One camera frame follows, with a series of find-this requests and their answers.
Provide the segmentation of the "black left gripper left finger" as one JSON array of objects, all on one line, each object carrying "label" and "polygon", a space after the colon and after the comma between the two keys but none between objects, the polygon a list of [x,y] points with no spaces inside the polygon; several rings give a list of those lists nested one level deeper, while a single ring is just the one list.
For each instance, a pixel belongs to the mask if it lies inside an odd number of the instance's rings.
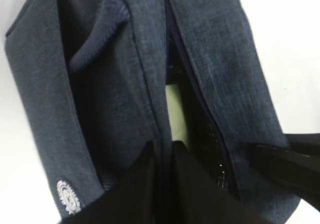
[{"label": "black left gripper left finger", "polygon": [[109,191],[63,224],[160,224],[163,198],[155,144],[148,141],[129,170]]}]

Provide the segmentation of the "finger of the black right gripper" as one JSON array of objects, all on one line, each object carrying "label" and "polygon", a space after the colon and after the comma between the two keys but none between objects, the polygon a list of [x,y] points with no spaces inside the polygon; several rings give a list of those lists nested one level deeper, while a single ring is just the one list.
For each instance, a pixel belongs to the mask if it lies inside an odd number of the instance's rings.
[{"label": "finger of the black right gripper", "polygon": [[320,152],[254,144],[249,165],[275,185],[320,208]]}]

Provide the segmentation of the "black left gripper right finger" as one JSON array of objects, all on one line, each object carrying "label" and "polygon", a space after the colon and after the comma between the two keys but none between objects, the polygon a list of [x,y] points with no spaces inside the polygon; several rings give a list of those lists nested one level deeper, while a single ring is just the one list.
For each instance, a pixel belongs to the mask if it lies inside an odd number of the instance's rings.
[{"label": "black left gripper right finger", "polygon": [[269,224],[217,187],[183,142],[172,145],[174,191],[180,224]]}]

